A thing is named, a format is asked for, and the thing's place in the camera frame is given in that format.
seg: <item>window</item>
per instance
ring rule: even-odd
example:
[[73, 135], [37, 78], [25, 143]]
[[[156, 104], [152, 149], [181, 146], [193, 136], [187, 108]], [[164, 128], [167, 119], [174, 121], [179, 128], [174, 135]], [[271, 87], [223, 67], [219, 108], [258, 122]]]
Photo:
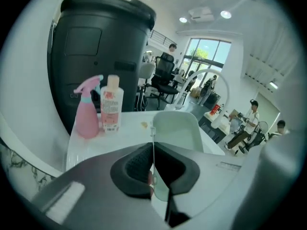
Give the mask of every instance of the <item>window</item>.
[[194, 52], [197, 48], [199, 41], [200, 41], [199, 39], [191, 39], [190, 40], [190, 44], [189, 44], [188, 50], [186, 51], [186, 55], [188, 55], [188, 56], [194, 55]]
[[196, 56], [213, 60], [219, 41], [202, 39], [198, 45]]
[[231, 46], [231, 43], [220, 42], [213, 60], [224, 64], [228, 56], [230, 46]]
[[[191, 39], [183, 57], [180, 69], [184, 69], [185, 77], [190, 71], [214, 69], [221, 71], [226, 62], [231, 43], [211, 39]], [[212, 73], [199, 74], [193, 88], [203, 85]]]

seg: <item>ceiling light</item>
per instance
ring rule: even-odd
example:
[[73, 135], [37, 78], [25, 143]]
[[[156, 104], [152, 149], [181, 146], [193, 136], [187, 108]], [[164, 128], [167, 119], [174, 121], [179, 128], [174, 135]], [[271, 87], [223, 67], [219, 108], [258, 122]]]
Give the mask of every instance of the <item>ceiling light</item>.
[[228, 11], [222, 11], [221, 16], [225, 19], [230, 19], [231, 18], [231, 13]]
[[278, 89], [278, 86], [274, 82], [270, 82], [270, 85], [273, 86], [275, 89]]
[[184, 18], [184, 17], [181, 17], [180, 19], [180, 22], [182, 22], [182, 23], [186, 23], [188, 20], [186, 19], [186, 18]]

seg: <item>pipe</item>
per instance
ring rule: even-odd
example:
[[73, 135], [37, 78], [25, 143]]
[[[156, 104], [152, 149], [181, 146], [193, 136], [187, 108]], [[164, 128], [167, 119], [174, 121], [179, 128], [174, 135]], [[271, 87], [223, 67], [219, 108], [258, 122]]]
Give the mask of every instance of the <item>pipe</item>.
[[185, 89], [187, 88], [187, 86], [188, 86], [188, 84], [191, 82], [191, 80], [192, 80], [193, 78], [195, 78], [198, 74], [204, 73], [204, 72], [211, 72], [211, 73], [214, 73], [214, 74], [220, 76], [220, 77], [223, 79], [223, 81], [224, 81], [224, 83], [225, 83], [225, 85], [226, 85], [226, 89], [227, 89], [227, 98], [226, 98], [226, 102], [225, 102], [224, 108], [222, 109], [222, 111], [220, 112], [220, 114], [218, 115], [218, 117], [211, 123], [212, 128], [218, 128], [219, 125], [220, 125], [220, 121], [221, 121], [222, 117], [224, 116], [224, 114], [225, 114], [225, 112], [226, 112], [226, 110], [227, 110], [228, 103], [229, 103], [229, 97], [230, 97], [229, 84], [228, 84], [227, 80], [225, 79], [225, 77], [224, 77], [219, 71], [211, 70], [211, 69], [204, 69], [204, 70], [200, 70], [200, 71], [194, 72], [194, 73], [187, 79], [186, 83], [183, 85], [183, 87], [182, 87], [182, 89], [181, 89], [181, 91], [180, 91], [178, 97], [175, 99], [173, 105], [174, 105], [174, 106], [177, 105], [177, 103], [179, 102], [181, 96], [183, 95]]

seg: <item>pink spray bottle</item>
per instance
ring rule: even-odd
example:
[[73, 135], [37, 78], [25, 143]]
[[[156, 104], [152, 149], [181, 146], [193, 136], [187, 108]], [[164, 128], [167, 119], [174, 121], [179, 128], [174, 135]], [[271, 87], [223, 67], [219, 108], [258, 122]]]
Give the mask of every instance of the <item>pink spray bottle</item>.
[[103, 75], [97, 75], [85, 80], [74, 93], [82, 93], [76, 114], [76, 128], [83, 138], [94, 138], [99, 132], [97, 111], [92, 102], [91, 91], [95, 90], [100, 95], [100, 81]]

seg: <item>plastic bottle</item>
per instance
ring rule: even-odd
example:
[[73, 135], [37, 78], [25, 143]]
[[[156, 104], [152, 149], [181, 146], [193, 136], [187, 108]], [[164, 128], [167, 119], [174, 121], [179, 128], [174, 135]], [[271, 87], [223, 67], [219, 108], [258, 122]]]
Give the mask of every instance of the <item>plastic bottle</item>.
[[74, 93], [82, 93], [76, 113], [77, 132], [86, 139], [94, 138], [99, 132], [97, 111], [92, 102], [91, 91], [100, 94], [100, 81], [103, 75], [98, 75], [85, 80]]
[[119, 87], [119, 76], [109, 75], [107, 86], [101, 88], [101, 121], [105, 133], [116, 133], [120, 127], [124, 91]]

